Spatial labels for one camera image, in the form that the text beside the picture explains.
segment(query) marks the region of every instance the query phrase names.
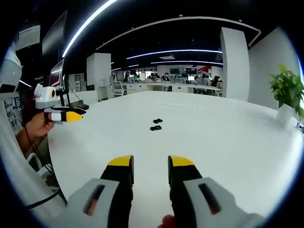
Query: potted plant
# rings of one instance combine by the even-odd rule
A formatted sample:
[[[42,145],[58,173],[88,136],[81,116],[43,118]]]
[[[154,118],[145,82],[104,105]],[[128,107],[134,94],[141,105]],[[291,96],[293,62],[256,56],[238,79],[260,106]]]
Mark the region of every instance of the potted plant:
[[[304,110],[300,107],[304,95],[304,86],[300,76],[287,70],[283,64],[280,64],[279,68],[281,73],[278,75],[271,74],[273,80],[270,84],[275,100],[279,101],[276,118],[282,126],[287,126],[294,112],[298,114],[299,120],[304,117]]]

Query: ceiling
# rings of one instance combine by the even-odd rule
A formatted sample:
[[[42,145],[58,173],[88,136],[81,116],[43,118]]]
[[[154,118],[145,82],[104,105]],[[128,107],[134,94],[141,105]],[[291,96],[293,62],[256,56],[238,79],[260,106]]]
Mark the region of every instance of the ceiling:
[[[53,23],[67,10],[65,25],[65,44],[53,56],[41,58],[39,45],[20,52],[21,62],[31,62],[36,66],[36,74],[48,74],[52,66],[60,59],[65,47],[86,19],[107,0],[44,0],[30,15],[24,27],[41,25],[41,39],[46,35]],[[111,53],[113,68],[139,64],[149,67],[151,62],[163,61],[164,54],[150,55],[127,60],[127,57],[149,52],[174,49],[206,49],[221,50],[220,31],[222,27],[242,30],[247,43],[256,36],[257,31],[234,23],[210,19],[184,19],[148,26],[130,32],[106,44],[114,37],[152,22],[185,17],[217,17],[234,21],[241,20],[251,25],[262,34],[253,43],[257,43],[278,26],[275,17],[261,7],[259,1],[187,0],[178,3],[175,0],[117,0],[113,5],[97,16],[76,42],[66,56],[68,74],[86,72],[86,58],[94,52]],[[218,53],[176,52],[176,60],[197,60],[222,63]],[[23,76],[25,81],[33,76]]]

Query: human hand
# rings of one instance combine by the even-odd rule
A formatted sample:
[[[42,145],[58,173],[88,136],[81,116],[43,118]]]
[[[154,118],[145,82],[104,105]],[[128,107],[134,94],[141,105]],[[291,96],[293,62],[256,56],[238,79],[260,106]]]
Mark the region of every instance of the human hand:
[[[44,112],[36,114],[32,120],[26,124],[30,140],[33,141],[35,138],[46,135],[54,127],[54,124],[53,121],[47,121],[44,118]]]
[[[162,224],[157,228],[176,228],[176,222],[173,215],[166,215],[162,219]]]

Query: white plant pot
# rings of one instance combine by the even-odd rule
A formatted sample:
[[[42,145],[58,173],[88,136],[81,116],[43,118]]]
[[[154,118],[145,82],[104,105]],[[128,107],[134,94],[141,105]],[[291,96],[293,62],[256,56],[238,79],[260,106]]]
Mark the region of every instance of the white plant pot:
[[[282,127],[287,127],[294,115],[294,108],[283,104],[277,111],[276,120]]]

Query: person's arm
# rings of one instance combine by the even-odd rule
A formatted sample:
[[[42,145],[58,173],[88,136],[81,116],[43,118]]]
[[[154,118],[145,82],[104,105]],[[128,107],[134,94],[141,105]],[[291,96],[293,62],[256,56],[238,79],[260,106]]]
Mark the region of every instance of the person's arm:
[[[53,127],[54,122],[45,120],[44,113],[41,112],[35,115],[32,120],[26,124],[27,132],[25,128],[22,128],[16,136],[16,139],[25,157],[28,156],[27,152],[29,151],[33,141],[46,135]]]

